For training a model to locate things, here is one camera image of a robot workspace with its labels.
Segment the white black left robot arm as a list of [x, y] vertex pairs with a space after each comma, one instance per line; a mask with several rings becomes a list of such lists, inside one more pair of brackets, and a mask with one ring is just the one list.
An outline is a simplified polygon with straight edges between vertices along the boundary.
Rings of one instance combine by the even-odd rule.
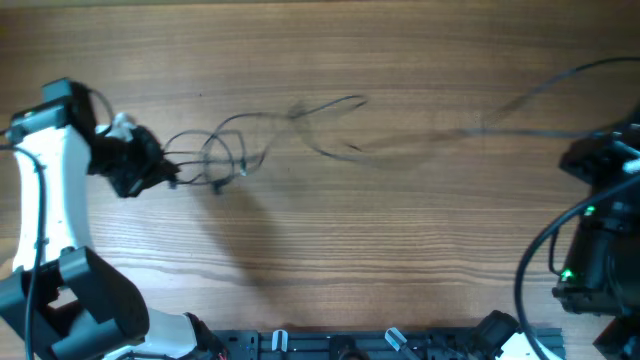
[[21, 226], [1, 316], [29, 359], [225, 359], [224, 343], [191, 313], [149, 308], [138, 288], [92, 242], [87, 177], [108, 180], [122, 198], [160, 183], [178, 167], [156, 137], [125, 114], [99, 125], [95, 91], [61, 78], [42, 102], [16, 113], [7, 151], [19, 168]]

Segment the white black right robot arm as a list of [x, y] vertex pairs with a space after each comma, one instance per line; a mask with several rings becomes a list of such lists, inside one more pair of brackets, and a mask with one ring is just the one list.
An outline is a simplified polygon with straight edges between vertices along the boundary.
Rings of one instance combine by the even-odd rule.
[[[639, 109], [571, 144], [559, 167], [593, 196], [639, 174]], [[594, 341], [607, 359], [639, 357], [639, 185], [587, 206], [552, 295], [573, 314], [614, 320]]]

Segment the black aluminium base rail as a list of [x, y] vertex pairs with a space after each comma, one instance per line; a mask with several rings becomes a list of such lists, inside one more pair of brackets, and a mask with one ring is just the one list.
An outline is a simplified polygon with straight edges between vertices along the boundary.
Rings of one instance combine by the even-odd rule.
[[277, 330], [218, 330], [227, 348], [226, 359], [331, 360], [331, 359], [485, 359], [472, 343], [470, 327], [400, 330], [395, 340], [390, 330], [299, 332]]

